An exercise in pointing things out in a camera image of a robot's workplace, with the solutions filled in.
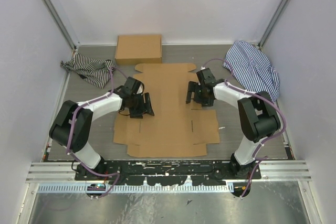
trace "wall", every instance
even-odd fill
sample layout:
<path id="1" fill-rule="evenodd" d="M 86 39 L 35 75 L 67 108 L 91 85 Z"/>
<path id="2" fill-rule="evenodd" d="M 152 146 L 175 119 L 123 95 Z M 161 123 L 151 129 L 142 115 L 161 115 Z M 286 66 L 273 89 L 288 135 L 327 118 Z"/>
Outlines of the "wall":
<path id="1" fill-rule="evenodd" d="M 259 42 L 280 0 L 52 0 L 82 44 L 162 33 L 164 43 Z"/>
<path id="2" fill-rule="evenodd" d="M 280 73 L 280 105 L 309 166 L 326 223 L 336 218 L 336 0 L 291 0 L 265 45 Z"/>
<path id="3" fill-rule="evenodd" d="M 41 0 L 0 0 L 0 216 L 13 223 L 47 140 L 71 50 Z"/>

